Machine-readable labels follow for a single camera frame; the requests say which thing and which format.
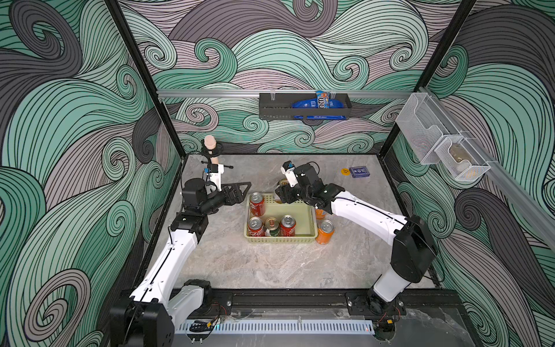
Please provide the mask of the orange fanta can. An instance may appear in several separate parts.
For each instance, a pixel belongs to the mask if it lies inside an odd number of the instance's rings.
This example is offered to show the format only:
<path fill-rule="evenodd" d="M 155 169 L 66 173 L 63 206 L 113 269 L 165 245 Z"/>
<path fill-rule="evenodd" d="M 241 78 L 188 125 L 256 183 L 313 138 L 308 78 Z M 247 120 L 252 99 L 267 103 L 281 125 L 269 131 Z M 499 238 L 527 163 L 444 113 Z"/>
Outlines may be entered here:
<path fill-rule="evenodd" d="M 317 220 L 322 220 L 326 217 L 327 213 L 324 210 L 316 209 L 315 210 L 315 215 L 316 215 Z"/>
<path fill-rule="evenodd" d="M 315 241 L 318 244 L 328 244 L 332 238 L 332 235 L 335 232 L 335 226 L 332 221 L 328 219 L 324 219 L 319 224 L 318 234 Z"/>

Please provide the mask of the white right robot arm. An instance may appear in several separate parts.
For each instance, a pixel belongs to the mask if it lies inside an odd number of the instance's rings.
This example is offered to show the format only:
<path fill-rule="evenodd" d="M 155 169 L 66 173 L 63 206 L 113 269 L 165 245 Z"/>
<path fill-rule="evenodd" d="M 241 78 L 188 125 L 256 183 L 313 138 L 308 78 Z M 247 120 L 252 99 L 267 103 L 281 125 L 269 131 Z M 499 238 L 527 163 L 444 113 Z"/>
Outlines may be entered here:
<path fill-rule="evenodd" d="M 412 283 L 420 282 L 436 259 L 432 233 L 417 215 L 405 217 L 385 211 L 336 184 L 286 184 L 278 186 L 275 193 L 284 203 L 302 201 L 352 221 L 392 247 L 390 265 L 369 290 L 373 302 L 393 302 Z"/>

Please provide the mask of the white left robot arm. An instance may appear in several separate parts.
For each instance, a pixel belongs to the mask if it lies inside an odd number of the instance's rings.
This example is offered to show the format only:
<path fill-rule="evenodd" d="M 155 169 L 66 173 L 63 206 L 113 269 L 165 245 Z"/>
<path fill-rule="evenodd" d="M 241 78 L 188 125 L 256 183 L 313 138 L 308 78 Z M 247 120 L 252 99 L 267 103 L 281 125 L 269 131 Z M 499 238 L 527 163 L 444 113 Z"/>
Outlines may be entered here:
<path fill-rule="evenodd" d="M 185 262 L 208 227 L 208 217 L 223 206 L 244 202 L 251 182 L 222 184 L 190 179 L 182 189 L 182 207 L 169 227 L 169 238 L 141 283 L 110 311 L 111 346 L 172 346 L 176 327 L 201 307 L 210 307 L 210 283 L 189 281 L 172 291 Z"/>

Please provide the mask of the light green plastic basket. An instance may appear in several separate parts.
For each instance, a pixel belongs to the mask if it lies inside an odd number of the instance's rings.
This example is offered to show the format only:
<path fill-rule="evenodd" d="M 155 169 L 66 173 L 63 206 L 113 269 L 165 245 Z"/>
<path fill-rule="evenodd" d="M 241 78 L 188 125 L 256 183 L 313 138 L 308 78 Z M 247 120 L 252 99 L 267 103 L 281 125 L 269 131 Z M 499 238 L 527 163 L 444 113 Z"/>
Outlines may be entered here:
<path fill-rule="evenodd" d="M 261 216 L 251 210 L 251 197 L 263 200 Z M 247 221 L 244 237 L 250 243 L 261 244 L 309 244 L 317 236 L 318 225 L 315 209 L 302 201 L 292 204 L 275 199 L 273 193 L 251 193 L 246 198 Z"/>

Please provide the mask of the red cola can back left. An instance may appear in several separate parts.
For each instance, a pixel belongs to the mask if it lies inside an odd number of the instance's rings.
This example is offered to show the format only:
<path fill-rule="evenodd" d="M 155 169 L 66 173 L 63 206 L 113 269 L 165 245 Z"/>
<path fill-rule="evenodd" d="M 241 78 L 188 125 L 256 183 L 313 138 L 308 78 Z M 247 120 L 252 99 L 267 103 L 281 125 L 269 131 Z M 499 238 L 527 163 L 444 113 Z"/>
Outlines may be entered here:
<path fill-rule="evenodd" d="M 260 192 L 254 192 L 249 198 L 250 213 L 255 217 L 262 217 L 265 214 L 264 195 Z"/>

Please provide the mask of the red cola can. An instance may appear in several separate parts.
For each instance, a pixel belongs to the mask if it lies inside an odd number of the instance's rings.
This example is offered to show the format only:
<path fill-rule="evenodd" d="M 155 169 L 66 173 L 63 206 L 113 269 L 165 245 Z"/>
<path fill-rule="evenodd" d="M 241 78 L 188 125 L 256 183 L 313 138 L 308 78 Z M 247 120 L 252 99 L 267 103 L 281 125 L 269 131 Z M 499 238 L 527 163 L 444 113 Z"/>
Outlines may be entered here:
<path fill-rule="evenodd" d="M 250 213 L 255 217 L 262 217 L 265 214 L 264 195 L 260 192 L 254 192 L 249 198 Z"/>
<path fill-rule="evenodd" d="M 247 223 L 247 236 L 248 237 L 264 237 L 264 222 L 260 217 L 254 216 L 248 220 Z"/>
<path fill-rule="evenodd" d="M 282 237 L 295 237 L 296 219 L 292 215 L 285 215 L 280 221 L 280 235 Z"/>

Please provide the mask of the red cola can front left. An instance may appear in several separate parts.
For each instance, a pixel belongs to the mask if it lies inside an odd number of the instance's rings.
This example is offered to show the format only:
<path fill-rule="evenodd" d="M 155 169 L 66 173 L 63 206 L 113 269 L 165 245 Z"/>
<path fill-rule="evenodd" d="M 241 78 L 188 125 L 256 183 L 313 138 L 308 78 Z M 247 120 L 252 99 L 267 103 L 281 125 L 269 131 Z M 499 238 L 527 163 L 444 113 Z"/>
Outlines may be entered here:
<path fill-rule="evenodd" d="M 248 237 L 264 237 L 264 222 L 260 217 L 254 216 L 248 220 L 247 223 L 247 236 Z"/>

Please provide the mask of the red cola can front right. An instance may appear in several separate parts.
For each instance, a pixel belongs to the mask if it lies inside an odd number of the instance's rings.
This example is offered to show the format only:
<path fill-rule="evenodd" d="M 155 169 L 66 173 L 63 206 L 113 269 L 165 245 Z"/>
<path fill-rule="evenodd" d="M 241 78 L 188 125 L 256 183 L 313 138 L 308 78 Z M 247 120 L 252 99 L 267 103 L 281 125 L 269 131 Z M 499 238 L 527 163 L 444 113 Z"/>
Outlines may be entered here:
<path fill-rule="evenodd" d="M 295 237 L 296 219 L 292 215 L 285 215 L 280 221 L 280 235 L 282 237 Z"/>

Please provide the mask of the black tripod microphone stand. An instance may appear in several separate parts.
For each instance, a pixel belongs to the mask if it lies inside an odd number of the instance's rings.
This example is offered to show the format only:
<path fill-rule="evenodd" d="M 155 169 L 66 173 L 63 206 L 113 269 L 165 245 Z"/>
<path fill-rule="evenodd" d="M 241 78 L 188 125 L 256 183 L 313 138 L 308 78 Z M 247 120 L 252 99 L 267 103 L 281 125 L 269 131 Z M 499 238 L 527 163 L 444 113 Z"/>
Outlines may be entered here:
<path fill-rule="evenodd" d="M 218 157 L 223 152 L 223 145 L 220 143 L 209 143 L 206 145 L 205 143 L 202 145 L 201 155 L 204 156 L 207 160 L 202 161 L 203 164 L 207 165 L 205 172 L 207 174 L 222 174 L 224 169 L 234 169 L 233 166 L 223 164 L 222 169 L 219 168 L 220 164 L 218 161 Z"/>

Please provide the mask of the green gold-top tea can front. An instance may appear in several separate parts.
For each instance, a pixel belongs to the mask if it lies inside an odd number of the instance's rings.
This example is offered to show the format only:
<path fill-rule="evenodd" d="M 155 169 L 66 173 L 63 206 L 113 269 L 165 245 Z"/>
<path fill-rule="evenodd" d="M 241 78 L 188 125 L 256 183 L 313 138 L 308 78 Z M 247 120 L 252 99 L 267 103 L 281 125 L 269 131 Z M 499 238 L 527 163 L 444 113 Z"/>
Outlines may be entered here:
<path fill-rule="evenodd" d="M 280 221 L 277 218 L 270 217 L 265 221 L 264 235 L 266 235 L 266 237 L 280 236 Z"/>

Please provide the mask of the blue playing card box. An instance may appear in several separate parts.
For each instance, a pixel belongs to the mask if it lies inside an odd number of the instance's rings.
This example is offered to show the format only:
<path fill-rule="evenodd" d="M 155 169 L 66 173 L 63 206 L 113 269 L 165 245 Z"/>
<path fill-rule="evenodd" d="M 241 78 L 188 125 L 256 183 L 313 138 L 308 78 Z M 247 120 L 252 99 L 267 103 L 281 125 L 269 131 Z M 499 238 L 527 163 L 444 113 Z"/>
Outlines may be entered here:
<path fill-rule="evenodd" d="M 363 178 L 371 175 L 366 166 L 351 167 L 349 172 L 353 178 Z"/>

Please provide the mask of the beige foam microphone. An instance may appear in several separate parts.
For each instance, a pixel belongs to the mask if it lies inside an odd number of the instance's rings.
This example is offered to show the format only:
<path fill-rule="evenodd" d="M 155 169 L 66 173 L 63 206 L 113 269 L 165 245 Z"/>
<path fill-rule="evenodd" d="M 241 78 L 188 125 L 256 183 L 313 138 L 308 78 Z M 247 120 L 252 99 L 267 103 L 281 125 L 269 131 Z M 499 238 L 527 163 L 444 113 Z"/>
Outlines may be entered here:
<path fill-rule="evenodd" d="M 204 146 L 208 151 L 210 162 L 212 164 L 218 165 L 219 164 L 218 156 L 216 156 L 215 154 L 218 148 L 218 143 L 216 139 L 212 135 L 206 136 L 204 139 Z"/>

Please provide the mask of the blue snack bag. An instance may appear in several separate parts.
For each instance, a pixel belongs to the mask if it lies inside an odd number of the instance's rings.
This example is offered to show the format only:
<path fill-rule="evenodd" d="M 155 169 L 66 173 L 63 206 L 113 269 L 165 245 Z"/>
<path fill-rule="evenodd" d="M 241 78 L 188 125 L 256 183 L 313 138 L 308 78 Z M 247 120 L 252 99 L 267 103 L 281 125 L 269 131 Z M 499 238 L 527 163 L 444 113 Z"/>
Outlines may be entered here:
<path fill-rule="evenodd" d="M 321 106 L 316 98 L 312 98 L 306 101 L 298 101 L 291 106 L 294 109 L 307 109 L 307 108 L 345 108 L 344 103 L 338 99 L 329 99 L 327 106 Z M 316 115 L 307 116 L 306 119 L 333 119 L 342 120 L 347 119 L 347 116 L 342 115 Z"/>

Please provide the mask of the small candy packet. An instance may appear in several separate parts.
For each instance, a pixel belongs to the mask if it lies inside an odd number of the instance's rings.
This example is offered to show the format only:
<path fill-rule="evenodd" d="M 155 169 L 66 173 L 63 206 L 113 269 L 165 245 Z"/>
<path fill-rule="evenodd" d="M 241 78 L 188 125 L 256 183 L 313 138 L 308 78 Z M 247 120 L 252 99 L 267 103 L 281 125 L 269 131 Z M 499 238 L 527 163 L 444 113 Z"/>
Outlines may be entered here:
<path fill-rule="evenodd" d="M 325 91 L 316 92 L 317 108 L 330 108 L 330 94 Z"/>

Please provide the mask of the black wall shelf basket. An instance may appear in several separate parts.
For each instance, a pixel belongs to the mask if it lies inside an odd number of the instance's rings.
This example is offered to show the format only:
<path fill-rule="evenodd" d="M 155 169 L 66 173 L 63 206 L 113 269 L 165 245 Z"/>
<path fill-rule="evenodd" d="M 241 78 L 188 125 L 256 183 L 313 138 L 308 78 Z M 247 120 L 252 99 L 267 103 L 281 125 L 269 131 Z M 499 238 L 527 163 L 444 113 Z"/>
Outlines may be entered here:
<path fill-rule="evenodd" d="M 346 120 L 353 105 L 346 93 L 333 94 L 329 106 L 317 93 L 260 93 L 259 115 L 264 120 Z"/>

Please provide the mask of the aluminium rail back wall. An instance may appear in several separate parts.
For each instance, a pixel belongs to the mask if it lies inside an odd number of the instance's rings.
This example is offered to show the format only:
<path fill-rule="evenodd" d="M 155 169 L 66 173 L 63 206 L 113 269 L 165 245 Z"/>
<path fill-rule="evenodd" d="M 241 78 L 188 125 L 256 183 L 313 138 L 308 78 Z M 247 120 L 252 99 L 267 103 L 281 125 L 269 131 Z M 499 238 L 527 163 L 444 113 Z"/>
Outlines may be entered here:
<path fill-rule="evenodd" d="M 270 94 L 272 98 L 277 94 L 312 94 L 313 90 L 250 90 L 250 89 L 159 89 L 159 98 L 258 98 L 260 94 Z M 348 94 L 350 98 L 375 98 L 375 99 L 403 99 L 409 98 L 410 91 L 362 91 L 344 90 L 329 91 L 330 95 L 338 93 Z"/>

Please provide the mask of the aluminium rail wall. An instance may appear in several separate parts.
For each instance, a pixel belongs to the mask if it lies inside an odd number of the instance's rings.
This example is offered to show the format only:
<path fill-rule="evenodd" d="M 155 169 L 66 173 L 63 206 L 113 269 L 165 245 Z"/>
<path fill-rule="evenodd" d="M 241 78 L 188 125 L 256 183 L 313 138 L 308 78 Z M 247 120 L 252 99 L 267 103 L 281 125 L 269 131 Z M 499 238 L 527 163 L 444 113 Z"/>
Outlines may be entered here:
<path fill-rule="evenodd" d="M 258 98 L 260 94 L 270 94 L 272 98 L 277 94 L 312 94 L 313 90 L 250 90 L 250 89 L 159 89 L 159 98 Z M 362 91 L 344 90 L 329 91 L 330 95 L 338 93 L 348 94 L 350 98 L 375 98 L 375 99 L 403 99 L 409 98 L 410 91 Z"/>
<path fill-rule="evenodd" d="M 469 142 L 471 148 L 490 165 L 490 169 L 486 173 L 488 178 L 498 186 L 519 214 L 540 234 L 543 242 L 554 251 L 554 219 L 509 175 L 499 162 L 491 157 L 478 139 L 453 117 L 429 88 L 420 87 L 419 92 L 426 93 L 431 97 L 434 105 L 443 113 L 440 118 L 448 121 L 450 127 L 456 129 L 457 133 Z"/>

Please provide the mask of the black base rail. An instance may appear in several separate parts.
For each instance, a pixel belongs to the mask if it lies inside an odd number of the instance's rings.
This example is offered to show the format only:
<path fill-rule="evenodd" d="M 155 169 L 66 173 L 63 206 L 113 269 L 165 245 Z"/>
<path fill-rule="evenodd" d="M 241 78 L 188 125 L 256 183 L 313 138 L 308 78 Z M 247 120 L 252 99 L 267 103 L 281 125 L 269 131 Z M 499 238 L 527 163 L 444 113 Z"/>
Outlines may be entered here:
<path fill-rule="evenodd" d="M 197 313 L 230 315 L 255 309 L 347 309 L 350 315 L 368 319 L 406 314 L 404 304 L 397 299 L 383 304 L 381 312 L 371 308 L 368 289 L 210 289 Z"/>

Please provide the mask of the clear plastic wall bin large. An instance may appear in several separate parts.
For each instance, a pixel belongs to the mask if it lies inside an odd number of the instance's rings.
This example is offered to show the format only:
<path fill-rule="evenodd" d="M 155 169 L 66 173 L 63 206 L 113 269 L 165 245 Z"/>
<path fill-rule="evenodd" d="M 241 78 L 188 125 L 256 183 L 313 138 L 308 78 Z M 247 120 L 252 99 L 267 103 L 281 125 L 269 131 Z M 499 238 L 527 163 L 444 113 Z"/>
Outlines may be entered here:
<path fill-rule="evenodd" d="M 422 165 L 440 162 L 436 147 L 449 134 L 445 113 L 428 93 L 413 93 L 399 113 L 396 124 Z"/>

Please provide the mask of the clear plastic wall bin small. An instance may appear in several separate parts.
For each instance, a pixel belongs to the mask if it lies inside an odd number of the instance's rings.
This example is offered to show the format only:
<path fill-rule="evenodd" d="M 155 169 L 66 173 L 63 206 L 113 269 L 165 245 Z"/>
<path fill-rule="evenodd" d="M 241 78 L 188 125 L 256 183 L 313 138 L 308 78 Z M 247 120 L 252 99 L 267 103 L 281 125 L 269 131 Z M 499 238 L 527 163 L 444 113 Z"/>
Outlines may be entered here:
<path fill-rule="evenodd" d="M 475 182 L 490 170 L 484 156 L 461 135 L 447 135 L 434 149 L 457 182 Z"/>

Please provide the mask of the black corner frame post left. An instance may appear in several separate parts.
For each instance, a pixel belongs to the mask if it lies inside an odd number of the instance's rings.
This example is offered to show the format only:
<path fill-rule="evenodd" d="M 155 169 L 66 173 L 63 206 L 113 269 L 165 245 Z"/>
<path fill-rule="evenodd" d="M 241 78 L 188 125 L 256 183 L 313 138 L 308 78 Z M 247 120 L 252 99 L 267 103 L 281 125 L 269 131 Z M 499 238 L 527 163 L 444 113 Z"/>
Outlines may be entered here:
<path fill-rule="evenodd" d="M 119 34 L 125 46 L 127 47 L 127 50 L 132 58 L 134 65 L 138 69 L 138 73 L 143 83 L 145 84 L 147 94 L 150 96 L 150 99 L 153 102 L 153 105 L 160 117 L 160 120 L 169 133 L 170 140 L 176 148 L 180 159 L 186 160 L 187 154 L 184 151 L 176 129 L 173 126 L 169 111 L 167 110 L 166 105 L 162 101 L 160 101 L 158 97 L 158 89 L 156 88 L 156 84 L 154 83 L 152 75 L 148 71 L 145 60 L 140 53 L 139 46 L 134 39 L 131 28 L 124 16 L 120 3 L 116 0 L 105 0 L 105 4 L 111 14 L 111 17 L 119 31 Z"/>

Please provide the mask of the black corner frame post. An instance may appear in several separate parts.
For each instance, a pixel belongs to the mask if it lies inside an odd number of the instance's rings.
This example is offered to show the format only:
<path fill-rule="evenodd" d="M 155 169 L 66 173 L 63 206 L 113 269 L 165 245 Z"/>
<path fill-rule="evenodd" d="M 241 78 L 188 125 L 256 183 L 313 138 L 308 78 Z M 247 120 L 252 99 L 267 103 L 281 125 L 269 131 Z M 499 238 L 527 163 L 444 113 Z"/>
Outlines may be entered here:
<path fill-rule="evenodd" d="M 147 94 L 150 96 L 150 99 L 153 102 L 153 105 L 160 117 L 160 120 L 169 133 L 170 140 L 176 148 L 180 159 L 186 160 L 187 154 L 184 151 L 176 129 L 173 126 L 169 111 L 167 110 L 166 105 L 162 101 L 160 101 L 158 97 L 158 89 L 156 88 L 156 84 L 154 83 L 152 75 L 148 71 L 145 60 L 140 53 L 139 46 L 134 39 L 131 28 L 124 16 L 120 3 L 116 0 L 105 0 L 105 4 L 111 14 L 111 17 L 119 31 L 119 34 L 125 46 L 127 47 L 127 50 L 132 58 L 134 65 L 138 69 L 138 73 L 143 83 L 145 84 Z"/>
<path fill-rule="evenodd" d="M 432 54 L 431 59 L 429 60 L 428 64 L 426 65 L 426 68 L 421 74 L 419 81 L 416 83 L 416 87 L 413 89 L 413 92 L 418 92 L 420 88 L 426 87 L 430 83 L 434 73 L 436 72 L 437 68 L 442 62 L 442 59 L 444 59 L 444 57 L 446 56 L 447 52 L 449 51 L 449 48 L 452 46 L 457 34 L 459 33 L 464 22 L 470 15 L 471 10 L 476 4 L 476 2 L 477 2 L 476 0 L 461 1 L 461 3 L 457 8 L 457 11 L 453 15 L 452 20 L 450 21 L 449 25 L 445 29 L 445 32 L 441 36 L 439 44 L 434 50 L 434 53 Z M 380 161 L 385 159 L 399 133 L 400 133 L 399 126 L 395 123 L 395 125 L 393 126 L 393 129 L 391 130 L 390 134 L 387 137 L 387 140 L 384 142 L 378 154 L 378 159 Z"/>

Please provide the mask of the black corner frame post right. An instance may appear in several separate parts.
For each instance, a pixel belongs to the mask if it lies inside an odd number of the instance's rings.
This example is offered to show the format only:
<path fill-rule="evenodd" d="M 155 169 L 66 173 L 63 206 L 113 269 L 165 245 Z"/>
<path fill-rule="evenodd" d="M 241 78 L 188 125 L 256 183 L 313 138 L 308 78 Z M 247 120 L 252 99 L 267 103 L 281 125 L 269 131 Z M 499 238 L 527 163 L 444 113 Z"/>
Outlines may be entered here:
<path fill-rule="evenodd" d="M 449 48 L 452 46 L 457 34 L 459 33 L 464 22 L 470 15 L 471 10 L 476 4 L 476 2 L 477 2 L 476 0 L 461 1 L 461 3 L 457 8 L 457 11 L 453 15 L 452 20 L 450 21 L 449 25 L 445 29 L 445 32 L 441 36 L 439 44 L 434 50 L 434 53 L 432 54 L 431 59 L 429 60 L 428 64 L 426 65 L 426 68 L 421 74 L 419 81 L 416 83 L 416 87 L 413 89 L 413 92 L 418 92 L 420 88 L 426 87 L 430 83 L 434 73 L 436 72 L 437 68 L 442 62 L 442 59 L 444 59 L 444 57 L 446 56 L 447 52 L 449 51 Z M 390 134 L 387 137 L 387 140 L 384 142 L 378 154 L 378 159 L 380 161 L 385 159 L 399 133 L 400 133 L 399 126 L 395 123 L 395 125 L 393 126 L 393 129 L 391 130 Z"/>

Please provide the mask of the aluminium rail right wall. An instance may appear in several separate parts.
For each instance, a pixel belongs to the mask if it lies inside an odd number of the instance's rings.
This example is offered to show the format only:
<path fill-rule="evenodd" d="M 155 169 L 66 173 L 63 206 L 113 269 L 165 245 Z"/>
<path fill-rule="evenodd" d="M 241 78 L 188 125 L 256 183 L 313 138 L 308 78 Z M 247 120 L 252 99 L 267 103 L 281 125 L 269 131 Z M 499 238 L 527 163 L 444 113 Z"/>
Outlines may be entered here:
<path fill-rule="evenodd" d="M 554 219 L 509 175 L 499 162 L 491 157 L 478 139 L 453 117 L 429 88 L 420 87 L 419 92 L 426 93 L 431 97 L 434 105 L 443 113 L 440 118 L 448 121 L 450 127 L 456 129 L 457 133 L 469 142 L 471 148 L 490 165 L 490 169 L 486 173 L 488 178 L 498 186 L 519 214 L 540 234 L 543 242 L 554 251 Z"/>

